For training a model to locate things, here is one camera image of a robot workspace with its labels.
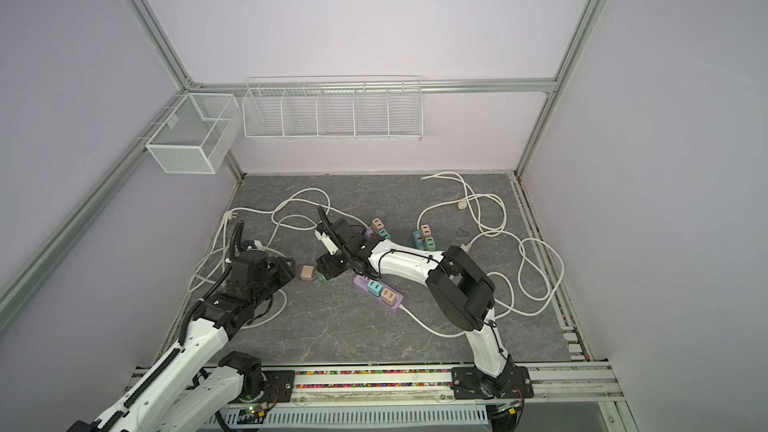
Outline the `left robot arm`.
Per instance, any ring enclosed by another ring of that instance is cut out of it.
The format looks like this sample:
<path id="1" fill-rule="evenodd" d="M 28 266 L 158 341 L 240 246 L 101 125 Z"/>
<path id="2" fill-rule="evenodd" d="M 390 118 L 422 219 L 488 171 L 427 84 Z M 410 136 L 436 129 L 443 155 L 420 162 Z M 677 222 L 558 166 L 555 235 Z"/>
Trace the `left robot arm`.
<path id="1" fill-rule="evenodd" d="M 73 431 L 196 431 L 233 401 L 277 401 L 259 358 L 230 352 L 211 371 L 209 360 L 295 277 L 292 258 L 234 249 L 225 272 L 188 310 L 176 341 L 143 377 L 91 421 Z"/>

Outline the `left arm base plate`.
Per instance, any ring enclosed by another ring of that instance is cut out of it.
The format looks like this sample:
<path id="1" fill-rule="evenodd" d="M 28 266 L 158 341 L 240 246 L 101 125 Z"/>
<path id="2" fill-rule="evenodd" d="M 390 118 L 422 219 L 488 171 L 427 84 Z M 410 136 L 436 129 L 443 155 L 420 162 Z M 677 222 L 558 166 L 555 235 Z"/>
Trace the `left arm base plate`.
<path id="1" fill-rule="evenodd" d="M 296 373 L 289 369 L 266 370 L 262 372 L 261 389 L 258 392 L 245 393 L 238 398 L 240 403 L 254 404 L 287 403 L 294 390 Z"/>

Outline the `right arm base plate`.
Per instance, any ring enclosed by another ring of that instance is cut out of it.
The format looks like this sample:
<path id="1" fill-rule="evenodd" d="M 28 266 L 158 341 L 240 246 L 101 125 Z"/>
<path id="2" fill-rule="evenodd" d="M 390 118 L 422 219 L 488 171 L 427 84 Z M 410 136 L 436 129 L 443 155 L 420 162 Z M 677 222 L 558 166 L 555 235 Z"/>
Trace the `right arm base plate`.
<path id="1" fill-rule="evenodd" d="M 475 366 L 453 367 L 450 372 L 451 389 L 459 400 L 534 397 L 532 379 L 526 367 L 507 363 L 498 377 L 491 377 Z"/>

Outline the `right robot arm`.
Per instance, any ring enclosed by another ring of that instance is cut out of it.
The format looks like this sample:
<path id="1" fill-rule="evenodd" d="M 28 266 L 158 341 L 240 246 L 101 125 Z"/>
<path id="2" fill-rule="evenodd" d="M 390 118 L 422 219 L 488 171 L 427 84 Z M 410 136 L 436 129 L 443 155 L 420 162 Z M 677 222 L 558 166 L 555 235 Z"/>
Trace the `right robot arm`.
<path id="1" fill-rule="evenodd" d="M 484 399 L 512 389 L 514 362 L 498 334 L 495 285 L 462 248 L 439 252 L 401 246 L 367 235 L 344 219 L 332 222 L 323 209 L 318 214 L 315 236 L 327 249 L 316 262 L 319 278 L 330 280 L 351 270 L 369 284 L 392 275 L 426 286 L 443 315 L 463 331 L 473 353 L 478 385 L 458 388 Z"/>

